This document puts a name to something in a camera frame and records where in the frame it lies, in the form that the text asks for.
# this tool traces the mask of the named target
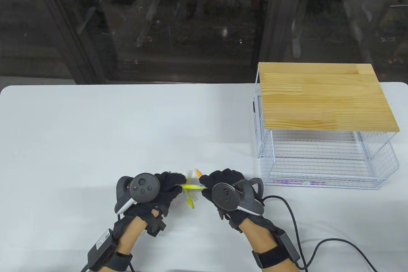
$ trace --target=wooden board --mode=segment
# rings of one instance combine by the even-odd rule
[[[399,132],[371,64],[260,62],[265,127]]]

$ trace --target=hand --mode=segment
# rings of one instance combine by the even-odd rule
[[[249,213],[243,212],[242,210],[228,212],[223,210],[217,204],[214,203],[213,197],[211,196],[211,192],[215,184],[227,183],[229,185],[233,185],[242,179],[244,179],[244,175],[241,172],[230,169],[225,169],[222,172],[214,171],[210,175],[203,175],[200,177],[200,183],[207,187],[207,189],[202,190],[201,192],[202,195],[216,206],[221,219],[225,217],[227,220],[230,220],[230,222],[232,221],[234,228],[239,227],[242,221],[248,218]]]
[[[131,205],[124,212],[124,217],[115,222],[113,228],[113,236],[117,239],[123,235],[126,227],[136,217],[140,217],[143,220],[147,220],[147,217],[152,214],[154,217],[157,215],[164,215],[166,217],[169,212],[171,201],[183,191],[182,187],[178,185],[187,182],[186,177],[180,173],[163,172],[162,174],[156,173],[155,176],[160,182],[158,195],[150,202]]]
[[[182,187],[178,185],[185,184],[187,179],[180,173],[163,172],[162,174],[156,173],[155,176],[160,182],[159,194],[150,202],[132,205],[124,212],[125,216],[147,215],[152,209],[159,211],[160,215],[167,216],[171,201],[183,191]]]

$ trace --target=white wire basket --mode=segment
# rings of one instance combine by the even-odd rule
[[[266,185],[378,189],[399,168],[395,134],[266,129],[260,84],[254,120]]]

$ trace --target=white table surface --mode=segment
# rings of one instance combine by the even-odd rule
[[[306,259],[320,239],[361,247],[378,271],[408,270],[408,86],[382,84],[401,132],[400,169],[380,190],[267,187],[297,218]],[[258,174],[252,84],[12,86],[0,94],[2,271],[80,271],[116,220],[123,175],[226,167]],[[265,216],[295,241],[283,203]],[[142,272],[259,271],[244,235],[199,195],[181,199],[155,239],[133,251]],[[320,247],[311,271],[370,271],[351,247]]]

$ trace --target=forearm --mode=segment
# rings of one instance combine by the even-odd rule
[[[245,234],[255,253],[265,253],[278,246],[272,234],[264,227],[254,224],[251,220],[245,219],[239,228]],[[262,269],[263,272],[299,272],[294,263],[290,260]]]
[[[152,211],[152,214],[157,217],[159,212],[156,210]],[[119,239],[118,248],[116,249],[117,253],[129,255],[133,247],[139,238],[140,234],[145,230],[147,227],[147,223],[143,221],[140,217],[136,217],[133,221],[128,225],[125,232],[123,233],[122,237]],[[102,267],[99,272],[115,272],[112,269],[107,267]]]

